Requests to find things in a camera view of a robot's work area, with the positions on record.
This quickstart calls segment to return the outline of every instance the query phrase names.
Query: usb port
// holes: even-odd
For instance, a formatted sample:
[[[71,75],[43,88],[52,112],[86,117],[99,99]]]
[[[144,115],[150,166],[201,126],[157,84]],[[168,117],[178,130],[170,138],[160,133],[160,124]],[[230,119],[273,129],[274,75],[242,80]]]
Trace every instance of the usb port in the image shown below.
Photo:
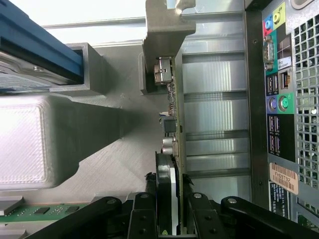
[[[274,91],[278,91],[278,76],[275,75],[273,78],[274,81]]]
[[[275,137],[275,145],[276,145],[275,152],[280,153],[280,139],[277,136]]]
[[[280,78],[280,89],[288,89],[290,84],[290,75],[288,75],[288,71],[279,74]]]
[[[273,116],[269,117],[269,131],[275,131],[275,119]]]
[[[279,133],[280,125],[279,125],[279,117],[275,116],[275,132]]]
[[[269,148],[270,151],[275,151],[275,137],[273,137],[272,135],[269,137]]]
[[[270,93],[273,91],[273,78],[267,77],[267,92]]]

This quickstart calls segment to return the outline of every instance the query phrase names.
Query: green circuit board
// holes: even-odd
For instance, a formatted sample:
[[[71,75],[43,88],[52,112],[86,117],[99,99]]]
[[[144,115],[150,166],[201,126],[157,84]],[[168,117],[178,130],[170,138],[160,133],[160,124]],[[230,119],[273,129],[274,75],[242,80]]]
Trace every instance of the green circuit board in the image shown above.
[[[8,215],[0,216],[0,224],[56,221],[72,213],[75,208],[78,207],[77,209],[79,210],[86,205],[88,204],[22,205],[11,211]]]

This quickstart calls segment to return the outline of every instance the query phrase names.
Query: white label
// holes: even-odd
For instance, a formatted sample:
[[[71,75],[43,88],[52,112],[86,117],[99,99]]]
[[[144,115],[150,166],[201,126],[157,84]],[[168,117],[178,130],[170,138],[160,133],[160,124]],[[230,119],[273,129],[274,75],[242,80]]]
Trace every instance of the white label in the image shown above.
[[[269,164],[270,180],[298,195],[298,175],[292,170],[281,167],[275,163]]]
[[[278,60],[278,70],[291,66],[291,57],[286,57]]]
[[[0,73],[0,89],[16,91],[33,90],[39,87],[50,86],[21,76]]]

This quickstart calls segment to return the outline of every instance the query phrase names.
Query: green ps/2 port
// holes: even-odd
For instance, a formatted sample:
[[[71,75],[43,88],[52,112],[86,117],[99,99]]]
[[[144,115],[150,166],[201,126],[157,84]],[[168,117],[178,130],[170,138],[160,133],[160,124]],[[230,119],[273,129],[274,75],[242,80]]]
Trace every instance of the green ps/2 port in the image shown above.
[[[278,100],[278,105],[279,105],[279,109],[281,111],[286,111],[288,106],[289,106],[289,103],[288,103],[288,99],[286,96],[281,96]]]

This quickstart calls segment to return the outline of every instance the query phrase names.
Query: barcode sticker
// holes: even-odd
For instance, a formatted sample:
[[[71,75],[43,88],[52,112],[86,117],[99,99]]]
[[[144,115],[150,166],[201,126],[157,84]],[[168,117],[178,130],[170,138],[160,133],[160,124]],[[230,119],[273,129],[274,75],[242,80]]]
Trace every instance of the barcode sticker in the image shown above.
[[[270,180],[285,188],[287,191],[298,195],[298,175],[292,170],[279,166],[275,163],[269,164]]]

